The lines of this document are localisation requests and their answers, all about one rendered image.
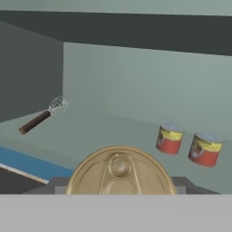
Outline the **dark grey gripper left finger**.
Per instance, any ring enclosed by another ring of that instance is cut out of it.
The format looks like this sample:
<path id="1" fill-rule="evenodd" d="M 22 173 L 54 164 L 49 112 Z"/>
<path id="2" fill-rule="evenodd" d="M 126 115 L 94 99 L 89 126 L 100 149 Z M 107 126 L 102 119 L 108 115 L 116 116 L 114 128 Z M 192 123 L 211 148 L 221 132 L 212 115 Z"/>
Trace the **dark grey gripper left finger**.
<path id="1" fill-rule="evenodd" d="M 26 195 L 62 195 L 65 193 L 68 181 L 68 177 L 55 177 L 40 188 L 27 191 Z"/>

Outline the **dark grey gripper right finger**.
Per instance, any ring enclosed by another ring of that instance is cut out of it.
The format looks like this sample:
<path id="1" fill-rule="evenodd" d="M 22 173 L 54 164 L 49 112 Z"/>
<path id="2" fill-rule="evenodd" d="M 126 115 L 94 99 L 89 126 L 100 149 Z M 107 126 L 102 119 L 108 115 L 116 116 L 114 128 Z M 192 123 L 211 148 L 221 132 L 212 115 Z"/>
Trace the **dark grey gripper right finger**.
<path id="1" fill-rule="evenodd" d="M 217 195 L 218 194 L 217 192 L 212 191 L 210 189 L 196 186 L 186 177 L 172 177 L 172 181 L 179 194 L 190 194 L 190 195 L 194 195 L 194 194 Z"/>

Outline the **gold pull-tab can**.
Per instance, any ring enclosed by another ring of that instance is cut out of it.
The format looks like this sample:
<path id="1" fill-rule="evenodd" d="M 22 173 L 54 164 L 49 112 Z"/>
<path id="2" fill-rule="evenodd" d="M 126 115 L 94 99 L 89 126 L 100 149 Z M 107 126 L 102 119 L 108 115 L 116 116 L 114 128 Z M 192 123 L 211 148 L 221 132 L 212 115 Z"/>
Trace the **gold pull-tab can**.
<path id="1" fill-rule="evenodd" d="M 95 151 L 71 175 L 66 194 L 161 195 L 177 193 L 163 166 L 149 153 L 128 146 Z"/>

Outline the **pale green open cabinet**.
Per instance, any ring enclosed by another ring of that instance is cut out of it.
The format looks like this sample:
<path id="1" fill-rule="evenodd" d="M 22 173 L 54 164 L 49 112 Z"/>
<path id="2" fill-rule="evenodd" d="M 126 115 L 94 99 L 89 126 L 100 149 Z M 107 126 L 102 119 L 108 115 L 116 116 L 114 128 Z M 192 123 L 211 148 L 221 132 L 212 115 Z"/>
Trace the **pale green open cabinet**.
<path id="1" fill-rule="evenodd" d="M 69 146 L 153 149 L 162 122 L 183 127 L 173 175 L 232 194 L 232 16 L 0 11 L 0 20 L 63 42 Z M 196 132 L 223 141 L 214 167 L 189 159 Z"/>

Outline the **red and yellow can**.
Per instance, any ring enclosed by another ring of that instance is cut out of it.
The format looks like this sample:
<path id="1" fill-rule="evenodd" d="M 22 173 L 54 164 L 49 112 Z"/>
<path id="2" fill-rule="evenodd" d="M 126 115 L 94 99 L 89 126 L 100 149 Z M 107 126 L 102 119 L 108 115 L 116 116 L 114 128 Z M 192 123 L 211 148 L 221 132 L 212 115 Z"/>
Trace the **red and yellow can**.
<path id="1" fill-rule="evenodd" d="M 161 123 L 156 148 L 166 154 L 177 155 L 183 139 L 184 129 L 173 123 Z"/>
<path id="2" fill-rule="evenodd" d="M 207 132 L 196 132 L 191 143 L 188 158 L 204 167 L 214 167 L 217 163 L 223 141 Z"/>

